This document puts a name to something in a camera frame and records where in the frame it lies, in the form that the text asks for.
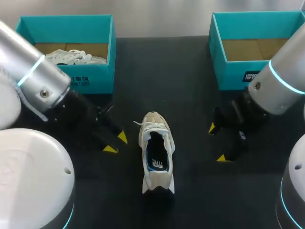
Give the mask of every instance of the gray wall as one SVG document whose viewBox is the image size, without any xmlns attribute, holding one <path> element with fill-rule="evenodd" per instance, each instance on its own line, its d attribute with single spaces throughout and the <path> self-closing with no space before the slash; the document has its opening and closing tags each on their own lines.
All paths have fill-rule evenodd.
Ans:
<svg viewBox="0 0 305 229">
<path fill-rule="evenodd" d="M 118 37 L 207 35 L 212 12 L 298 10 L 302 0 L 7 0 L 1 20 L 21 15 L 112 14 Z"/>
</svg>

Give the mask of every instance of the sneaker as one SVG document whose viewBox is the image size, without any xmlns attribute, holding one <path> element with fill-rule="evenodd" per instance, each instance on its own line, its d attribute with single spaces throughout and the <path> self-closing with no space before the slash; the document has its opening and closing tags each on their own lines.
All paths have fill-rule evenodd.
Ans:
<svg viewBox="0 0 305 229">
<path fill-rule="evenodd" d="M 157 187 L 175 193 L 173 182 L 173 137 L 166 120 L 157 112 L 149 112 L 143 119 L 139 134 L 142 148 L 144 179 L 142 193 Z"/>
<path fill-rule="evenodd" d="M 50 54 L 46 55 L 46 59 L 53 64 L 58 65 L 73 65 L 73 64 L 105 64 L 107 60 L 102 57 L 92 56 L 86 54 L 85 51 L 70 50 L 64 51 L 58 49 Z"/>
</svg>

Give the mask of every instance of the shoe insole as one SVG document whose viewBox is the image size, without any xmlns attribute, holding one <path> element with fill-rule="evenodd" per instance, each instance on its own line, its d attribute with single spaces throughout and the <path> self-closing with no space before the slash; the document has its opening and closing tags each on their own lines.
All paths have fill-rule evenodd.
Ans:
<svg viewBox="0 0 305 229">
<path fill-rule="evenodd" d="M 161 134 L 151 132 L 146 148 L 147 165 L 149 170 L 168 171 L 168 155 Z"/>
</svg>

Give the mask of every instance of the cardboard box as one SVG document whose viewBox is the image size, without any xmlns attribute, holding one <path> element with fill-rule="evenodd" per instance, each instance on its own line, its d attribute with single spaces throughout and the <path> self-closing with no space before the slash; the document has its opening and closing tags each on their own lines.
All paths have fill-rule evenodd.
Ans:
<svg viewBox="0 0 305 229">
<path fill-rule="evenodd" d="M 106 64 L 58 65 L 71 77 L 71 88 L 83 94 L 113 92 L 116 33 L 112 15 L 24 16 L 16 31 L 44 54 L 84 50 Z"/>
<path fill-rule="evenodd" d="M 208 42 L 219 89 L 243 90 L 304 22 L 301 11 L 213 13 Z"/>
</svg>

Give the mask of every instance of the black table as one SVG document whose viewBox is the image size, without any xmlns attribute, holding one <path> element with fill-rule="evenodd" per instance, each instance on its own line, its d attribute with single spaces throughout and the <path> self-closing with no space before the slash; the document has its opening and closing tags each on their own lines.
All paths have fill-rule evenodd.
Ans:
<svg viewBox="0 0 305 229">
<path fill-rule="evenodd" d="M 16 126 L 44 131 L 68 150 L 76 174 L 72 229 L 278 228 L 275 199 L 291 149 L 304 133 L 304 101 L 250 135 L 251 150 L 238 162 L 217 163 L 228 142 L 225 133 L 208 135 L 211 111 L 236 93 L 218 91 L 205 36 L 118 39 L 111 114 L 129 140 L 118 154 L 49 131 L 28 114 Z M 88 97 L 103 105 L 102 95 Z M 142 121 L 148 111 L 162 114 L 173 133 L 174 202 L 142 198 L 133 120 Z"/>
</svg>

